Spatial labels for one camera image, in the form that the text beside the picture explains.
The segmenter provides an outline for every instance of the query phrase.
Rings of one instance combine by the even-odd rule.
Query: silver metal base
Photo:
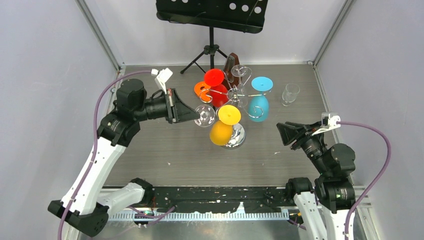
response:
[[[162,215],[163,212],[153,210],[154,215]],[[133,210],[122,210],[109,218],[109,222],[122,222],[122,221],[136,221],[141,217],[136,217],[136,212]],[[143,221],[155,221],[155,218],[143,219]],[[289,220],[289,210],[281,209],[281,212],[267,212],[267,213],[246,213],[244,206],[241,205],[233,213],[179,213],[172,212],[162,218],[161,222],[188,222],[188,221],[270,221],[270,220]]]
[[[236,149],[245,142],[245,139],[245,128],[240,123],[237,123],[232,126],[232,136],[229,139],[228,143],[222,147],[225,149]]]

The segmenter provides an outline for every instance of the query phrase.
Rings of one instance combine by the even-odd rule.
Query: glass base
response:
[[[246,139],[246,132],[244,127],[237,123],[232,126],[232,135],[228,143],[222,146],[225,149],[236,149],[240,147]]]
[[[281,104],[283,105],[283,106],[290,106],[290,105],[292,105],[292,103],[293,102],[288,102],[288,101],[285,101],[284,99],[281,99]]]

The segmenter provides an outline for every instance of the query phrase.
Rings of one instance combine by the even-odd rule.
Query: white cable connector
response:
[[[151,70],[152,76],[157,75],[156,78],[154,79],[157,87],[160,90],[163,90],[166,93],[167,92],[167,86],[166,86],[165,83],[168,81],[168,79],[171,78],[173,72],[169,68],[162,69],[162,70],[160,70],[159,73],[157,73],[157,72],[158,72],[158,70],[156,70],[156,69]]]
[[[327,123],[322,123],[321,127],[312,133],[312,136],[322,134],[341,127],[340,124],[337,124],[337,122],[341,121],[340,116],[336,115],[333,112],[322,113],[322,119],[327,119]]]
[[[159,71],[158,71],[157,69],[154,69],[154,68],[153,68],[153,69],[151,70],[151,75],[152,75],[152,76],[156,77],[158,74],[159,74]]]

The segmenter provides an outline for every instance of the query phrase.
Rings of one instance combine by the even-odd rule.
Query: gray tabletop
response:
[[[306,240],[298,228],[287,221],[191,221],[160,222],[147,228],[137,228],[134,222],[106,225],[93,240]],[[78,240],[88,238],[80,235]]]
[[[308,177],[313,181],[317,170],[299,149],[283,146],[276,124],[296,122],[311,124],[325,112],[315,75],[310,65],[251,65],[253,77],[273,80],[267,95],[269,116],[264,122],[253,122],[242,111],[240,123],[246,130],[244,144],[233,150],[214,145],[209,139],[211,127],[199,127],[193,121],[168,124],[165,119],[140,123],[141,130],[116,162],[106,185],[124,186],[133,178],[142,178],[154,186],[283,186],[289,178]],[[192,66],[180,74],[181,66],[166,83],[175,88],[180,98],[192,108],[203,104],[193,87],[203,81],[203,72]],[[125,73],[151,67],[128,67]],[[158,90],[150,74],[136,75],[148,95]],[[300,86],[300,93],[291,106],[281,104],[282,92],[288,83]],[[252,87],[249,94],[256,93]],[[334,144],[326,133],[325,142]]]

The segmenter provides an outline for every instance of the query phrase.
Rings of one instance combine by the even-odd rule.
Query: white wall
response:
[[[357,0],[318,65],[332,110],[391,141],[391,163],[369,193],[382,240],[424,235],[423,23],[422,0]],[[369,184],[384,141],[351,126],[341,134],[356,152],[355,182]]]
[[[126,65],[188,64],[209,43],[209,29],[156,17],[154,0],[91,0]],[[269,0],[258,34],[217,29],[215,44],[242,63],[287,64],[315,58],[345,0]],[[216,57],[223,63],[222,56]],[[199,63],[208,63],[204,56]]]
[[[51,240],[116,73],[73,0],[2,1],[0,22],[0,238]]]

